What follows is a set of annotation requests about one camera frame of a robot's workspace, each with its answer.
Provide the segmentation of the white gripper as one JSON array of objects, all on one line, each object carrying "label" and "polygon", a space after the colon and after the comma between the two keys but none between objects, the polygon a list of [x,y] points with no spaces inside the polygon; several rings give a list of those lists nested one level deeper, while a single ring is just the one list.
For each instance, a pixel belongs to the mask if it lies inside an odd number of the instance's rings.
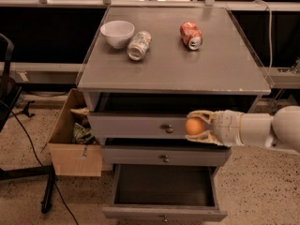
[{"label": "white gripper", "polygon": [[240,125],[242,112],[211,112],[197,110],[190,112],[187,118],[200,118],[206,124],[213,124],[213,131],[206,130],[197,135],[187,135],[186,139],[194,143],[213,143],[227,147],[241,146]]}]

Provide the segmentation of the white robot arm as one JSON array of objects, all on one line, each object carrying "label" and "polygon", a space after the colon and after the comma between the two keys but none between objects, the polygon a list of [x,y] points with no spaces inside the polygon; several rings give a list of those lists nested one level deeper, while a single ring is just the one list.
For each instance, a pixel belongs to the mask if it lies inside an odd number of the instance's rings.
[{"label": "white robot arm", "polygon": [[187,119],[203,122],[203,129],[187,134],[195,143],[219,146],[255,146],[286,153],[300,153],[300,107],[287,106],[274,115],[226,111],[190,112]]}]

